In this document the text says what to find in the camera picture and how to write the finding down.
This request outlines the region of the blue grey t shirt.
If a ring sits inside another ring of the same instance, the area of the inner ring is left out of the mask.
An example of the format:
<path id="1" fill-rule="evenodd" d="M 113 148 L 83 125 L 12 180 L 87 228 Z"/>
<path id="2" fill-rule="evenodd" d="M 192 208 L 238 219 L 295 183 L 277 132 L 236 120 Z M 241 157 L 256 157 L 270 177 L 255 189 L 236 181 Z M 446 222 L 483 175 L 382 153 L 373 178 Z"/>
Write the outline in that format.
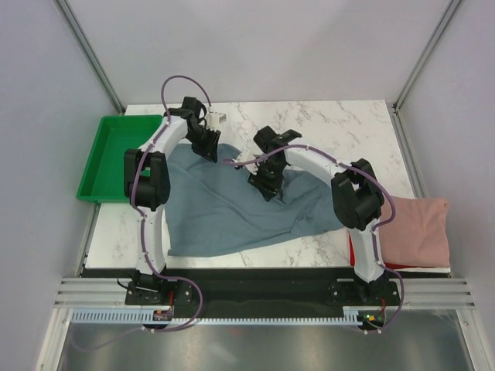
<path id="1" fill-rule="evenodd" d="M 208 162 L 186 144 L 167 163 L 170 256 L 217 257 L 343 228 L 330 188 L 308 172 L 285 170 L 281 193 L 265 201 L 247 169 Z"/>

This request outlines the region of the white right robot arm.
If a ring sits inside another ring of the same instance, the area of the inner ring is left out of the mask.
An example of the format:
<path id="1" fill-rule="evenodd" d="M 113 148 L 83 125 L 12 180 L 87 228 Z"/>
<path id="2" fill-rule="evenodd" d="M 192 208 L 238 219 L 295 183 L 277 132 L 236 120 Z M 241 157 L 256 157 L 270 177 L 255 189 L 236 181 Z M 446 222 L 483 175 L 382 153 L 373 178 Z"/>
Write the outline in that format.
<path id="1" fill-rule="evenodd" d="M 254 143 L 261 154 L 250 160 L 256 164 L 256 169 L 251 172 L 248 182 L 266 201 L 281 192 L 283 171 L 289 165 L 301 168 L 330 187 L 333 212 L 347 228 L 353 247 L 353 294 L 366 305 L 383 297 L 388 277 L 379 227 L 391 222 L 396 211 L 392 207 L 391 216 L 381 221 L 381 208 L 391 197 L 378 183 L 369 161 L 361 158 L 343 163 L 309 145 L 297 131 L 278 134 L 269 126 L 257 132 Z"/>

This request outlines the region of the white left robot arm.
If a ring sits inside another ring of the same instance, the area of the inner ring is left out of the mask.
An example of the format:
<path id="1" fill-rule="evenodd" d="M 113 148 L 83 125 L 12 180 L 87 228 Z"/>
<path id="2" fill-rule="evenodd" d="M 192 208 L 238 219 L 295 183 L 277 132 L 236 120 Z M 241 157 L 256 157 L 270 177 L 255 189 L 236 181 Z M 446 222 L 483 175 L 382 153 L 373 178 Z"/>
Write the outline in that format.
<path id="1" fill-rule="evenodd" d="M 186 139 L 193 153 L 210 162 L 217 161 L 220 125 L 227 117 L 213 111 L 194 97 L 185 97 L 178 108 L 167 109 L 162 123 L 143 145 L 124 154 L 124 192 L 139 214 L 139 248 L 135 273 L 128 284 L 125 304 L 172 304 L 171 284 L 164 278 L 166 253 L 163 237 L 165 204 L 171 193 L 168 157 Z"/>

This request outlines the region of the red folded t shirt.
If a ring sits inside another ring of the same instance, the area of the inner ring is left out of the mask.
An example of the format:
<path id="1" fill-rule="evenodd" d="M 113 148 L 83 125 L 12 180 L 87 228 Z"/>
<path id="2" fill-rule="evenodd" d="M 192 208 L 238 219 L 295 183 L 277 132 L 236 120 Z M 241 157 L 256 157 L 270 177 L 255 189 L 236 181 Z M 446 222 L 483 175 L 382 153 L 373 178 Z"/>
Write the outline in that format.
<path id="1" fill-rule="evenodd" d="M 354 253 L 353 241 L 350 233 L 347 233 L 347 239 L 348 239 L 347 245 L 349 247 L 349 253 L 350 253 L 349 262 L 350 262 L 350 266 L 353 267 L 355 265 L 355 253 Z M 388 257 L 385 257 L 385 254 L 388 254 L 389 252 L 391 252 L 391 250 L 389 249 L 389 246 L 386 244 L 386 241 L 382 238 L 382 235 L 380 235 L 380 245 L 381 245 L 382 257 L 385 259 L 385 265 L 387 267 L 392 269 L 399 269 L 399 270 L 412 268 L 412 266 L 409 265 L 396 264 L 391 260 L 389 260 Z"/>

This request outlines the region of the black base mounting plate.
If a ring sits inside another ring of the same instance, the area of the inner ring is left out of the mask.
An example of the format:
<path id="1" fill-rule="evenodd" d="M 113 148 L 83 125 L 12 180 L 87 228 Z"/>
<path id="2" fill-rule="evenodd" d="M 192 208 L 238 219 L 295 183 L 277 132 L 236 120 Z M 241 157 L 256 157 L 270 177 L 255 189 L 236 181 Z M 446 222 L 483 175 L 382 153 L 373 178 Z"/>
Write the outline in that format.
<path id="1" fill-rule="evenodd" d="M 127 305 L 171 305 L 176 318 L 335 318 L 349 307 L 391 307 L 400 302 L 390 274 L 366 284 L 351 268 L 167 269 L 167 281 L 135 273 Z"/>

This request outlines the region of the green plastic bin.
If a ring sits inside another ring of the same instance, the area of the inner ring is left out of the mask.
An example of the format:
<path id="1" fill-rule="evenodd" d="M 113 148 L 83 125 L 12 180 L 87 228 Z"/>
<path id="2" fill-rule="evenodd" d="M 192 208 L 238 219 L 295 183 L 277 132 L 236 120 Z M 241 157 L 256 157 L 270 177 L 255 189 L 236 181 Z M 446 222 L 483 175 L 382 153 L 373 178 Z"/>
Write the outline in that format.
<path id="1" fill-rule="evenodd" d="M 89 203 L 127 203 L 124 193 L 125 152 L 144 144 L 161 123 L 161 115 L 101 118 L 77 198 Z"/>

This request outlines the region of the pink folded t shirt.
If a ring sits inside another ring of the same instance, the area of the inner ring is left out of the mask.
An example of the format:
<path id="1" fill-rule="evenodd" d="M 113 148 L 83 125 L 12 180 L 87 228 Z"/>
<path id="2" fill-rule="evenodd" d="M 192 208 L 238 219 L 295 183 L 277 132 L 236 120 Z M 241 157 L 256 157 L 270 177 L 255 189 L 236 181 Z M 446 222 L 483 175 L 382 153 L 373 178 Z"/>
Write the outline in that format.
<path id="1" fill-rule="evenodd" d="M 406 199 L 393 197 L 395 218 L 379 228 L 379 236 L 396 264 L 413 267 L 450 267 L 446 217 L 449 202 L 444 198 Z"/>

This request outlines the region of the white folded t shirt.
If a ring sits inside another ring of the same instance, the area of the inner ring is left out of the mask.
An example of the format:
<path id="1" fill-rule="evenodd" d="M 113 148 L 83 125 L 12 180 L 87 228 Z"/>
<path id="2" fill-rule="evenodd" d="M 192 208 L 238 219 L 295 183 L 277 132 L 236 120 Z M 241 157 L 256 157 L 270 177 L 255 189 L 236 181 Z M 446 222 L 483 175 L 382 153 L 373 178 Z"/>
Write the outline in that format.
<path id="1" fill-rule="evenodd" d="M 396 267 L 395 271 L 424 274 L 450 274 L 449 267 Z"/>

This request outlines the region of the aluminium left corner post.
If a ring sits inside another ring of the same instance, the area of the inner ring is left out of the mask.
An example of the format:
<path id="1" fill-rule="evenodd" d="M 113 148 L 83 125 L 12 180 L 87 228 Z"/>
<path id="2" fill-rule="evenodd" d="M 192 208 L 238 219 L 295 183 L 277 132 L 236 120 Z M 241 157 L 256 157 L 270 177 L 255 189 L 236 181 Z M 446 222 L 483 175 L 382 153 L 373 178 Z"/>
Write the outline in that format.
<path id="1" fill-rule="evenodd" d="M 111 102 L 112 107 L 119 114 L 124 114 L 126 112 L 126 107 L 106 74 L 103 65 L 94 51 L 94 48 L 90 44 L 90 40 L 87 38 L 82 25 L 77 19 L 76 13 L 72 9 L 70 2 L 67 0 L 54 0 L 53 2 L 60 11 L 60 14 L 62 15 L 77 45 L 83 53 L 84 58 L 97 78 L 98 83 L 101 85 L 106 97 Z"/>

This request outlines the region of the aluminium corner post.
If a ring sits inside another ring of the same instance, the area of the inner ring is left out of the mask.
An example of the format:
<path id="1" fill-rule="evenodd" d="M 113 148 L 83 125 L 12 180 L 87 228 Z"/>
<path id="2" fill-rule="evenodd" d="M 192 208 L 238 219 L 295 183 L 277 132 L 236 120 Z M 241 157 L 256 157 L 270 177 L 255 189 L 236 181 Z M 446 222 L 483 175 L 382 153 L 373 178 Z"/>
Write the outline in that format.
<path id="1" fill-rule="evenodd" d="M 439 20 L 435 25 L 435 28 L 432 31 L 432 34 L 428 38 L 427 43 L 422 49 L 411 72 L 409 73 L 404 86 L 401 88 L 398 97 L 391 105 L 392 112 L 395 115 L 398 115 L 400 109 L 404 106 L 405 101 L 412 92 L 423 70 L 426 68 L 426 65 L 428 64 L 434 52 L 438 48 L 440 42 L 442 41 L 443 36 L 447 33 L 450 25 L 453 22 L 453 19 L 456 17 L 457 12 L 460 10 L 460 8 L 464 3 L 465 3 L 464 0 L 448 1 L 447 6 L 445 7 L 444 11 L 442 12 Z"/>
<path id="2" fill-rule="evenodd" d="M 106 97 L 111 102 L 112 107 L 119 114 L 124 114 L 126 112 L 126 107 L 106 74 L 103 65 L 94 51 L 94 48 L 90 44 L 90 40 L 87 38 L 82 25 L 77 19 L 76 13 L 72 9 L 70 2 L 67 0 L 54 0 L 53 2 L 60 11 L 60 14 L 62 15 L 77 45 L 83 53 L 84 58 L 97 78 L 98 83 L 101 85 Z"/>

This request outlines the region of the aluminium front frame rail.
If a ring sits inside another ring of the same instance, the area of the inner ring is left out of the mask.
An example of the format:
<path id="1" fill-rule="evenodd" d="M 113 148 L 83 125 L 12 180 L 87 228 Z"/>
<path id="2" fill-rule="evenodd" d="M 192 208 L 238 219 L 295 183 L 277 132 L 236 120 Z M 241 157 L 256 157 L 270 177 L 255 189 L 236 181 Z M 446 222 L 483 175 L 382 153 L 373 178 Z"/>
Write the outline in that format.
<path id="1" fill-rule="evenodd" d="M 476 305 L 468 283 L 461 278 L 405 278 L 404 309 L 473 310 Z M 56 308 L 122 308 L 125 290 L 111 278 L 64 278 Z"/>

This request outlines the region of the aluminium right corner post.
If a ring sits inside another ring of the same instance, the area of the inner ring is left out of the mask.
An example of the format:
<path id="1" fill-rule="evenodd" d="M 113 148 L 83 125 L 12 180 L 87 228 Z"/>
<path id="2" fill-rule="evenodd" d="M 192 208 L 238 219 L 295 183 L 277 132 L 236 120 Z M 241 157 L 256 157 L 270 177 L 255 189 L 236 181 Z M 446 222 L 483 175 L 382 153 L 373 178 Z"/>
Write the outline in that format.
<path id="1" fill-rule="evenodd" d="M 443 36 L 447 33 L 450 25 L 453 22 L 453 19 L 456 17 L 457 12 L 460 10 L 460 8 L 464 3 L 465 3 L 464 0 L 448 1 L 447 6 L 445 7 L 444 11 L 442 12 L 439 20 L 435 25 L 435 28 L 432 31 L 432 34 L 428 38 L 427 43 L 422 49 L 411 72 L 409 73 L 404 86 L 401 88 L 398 97 L 391 105 L 392 112 L 395 115 L 398 115 L 400 109 L 404 106 L 405 101 L 412 92 L 423 70 L 426 68 L 426 65 L 428 64 L 434 52 L 438 48 L 440 42 L 442 41 Z"/>

